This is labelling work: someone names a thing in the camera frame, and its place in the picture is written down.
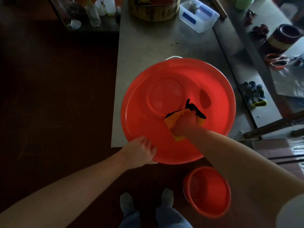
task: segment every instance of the shoe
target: shoe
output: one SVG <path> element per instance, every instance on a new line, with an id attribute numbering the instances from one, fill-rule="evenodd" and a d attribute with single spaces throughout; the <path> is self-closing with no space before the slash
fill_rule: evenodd
<path id="1" fill-rule="evenodd" d="M 161 205 L 172 207 L 174 201 L 173 191 L 166 188 L 161 195 L 162 195 Z"/>
<path id="2" fill-rule="evenodd" d="M 125 192 L 120 196 L 120 208 L 123 211 L 123 213 L 127 213 L 130 210 L 134 210 L 134 205 L 133 205 L 133 199 L 132 196 Z"/>

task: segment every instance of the scissors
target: scissors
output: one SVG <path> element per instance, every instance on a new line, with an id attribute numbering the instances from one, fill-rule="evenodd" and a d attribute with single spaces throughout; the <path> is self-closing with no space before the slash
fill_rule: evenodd
<path id="1" fill-rule="evenodd" d="M 304 53 L 300 54 L 296 57 L 288 58 L 284 54 L 278 54 L 278 53 L 270 53 L 268 54 L 264 61 L 266 64 L 268 64 L 272 69 L 275 70 L 281 70 L 283 69 L 286 65 L 289 64 L 290 61 L 292 60 L 297 60 L 297 59 L 303 59 Z"/>

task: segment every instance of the jeans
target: jeans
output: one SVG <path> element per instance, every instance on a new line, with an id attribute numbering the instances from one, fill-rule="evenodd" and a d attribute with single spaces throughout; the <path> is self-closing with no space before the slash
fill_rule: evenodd
<path id="1" fill-rule="evenodd" d="M 176 209 L 168 206 L 156 209 L 156 220 L 159 228 L 193 228 Z M 139 211 L 126 212 L 119 228 L 140 228 Z"/>

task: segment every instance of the yellow cloth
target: yellow cloth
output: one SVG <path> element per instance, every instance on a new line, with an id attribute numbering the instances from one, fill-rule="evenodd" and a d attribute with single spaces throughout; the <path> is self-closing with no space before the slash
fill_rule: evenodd
<path id="1" fill-rule="evenodd" d="M 183 110 L 180 110 L 180 111 L 178 111 L 178 112 L 176 112 L 176 113 L 172 114 L 171 116 L 164 119 L 165 124 L 166 124 L 166 126 L 168 127 L 169 130 L 171 128 L 175 127 L 176 121 L 179 119 L 180 115 L 184 115 L 185 112 L 191 113 L 191 110 L 190 109 L 183 109 Z M 204 124 L 204 121 L 205 121 L 205 119 L 202 119 L 202 118 L 200 118 L 199 116 L 196 115 L 196 124 L 202 126 Z M 177 141 L 177 142 L 181 141 L 185 138 L 184 136 L 175 136 L 174 134 L 172 134 L 172 136 L 175 139 L 175 141 Z"/>

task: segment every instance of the white sleeve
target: white sleeve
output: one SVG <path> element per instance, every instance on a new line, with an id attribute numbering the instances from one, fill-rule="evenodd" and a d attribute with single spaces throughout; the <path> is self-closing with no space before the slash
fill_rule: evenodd
<path id="1" fill-rule="evenodd" d="M 288 201 L 277 216 L 277 228 L 304 227 L 304 194 Z"/>

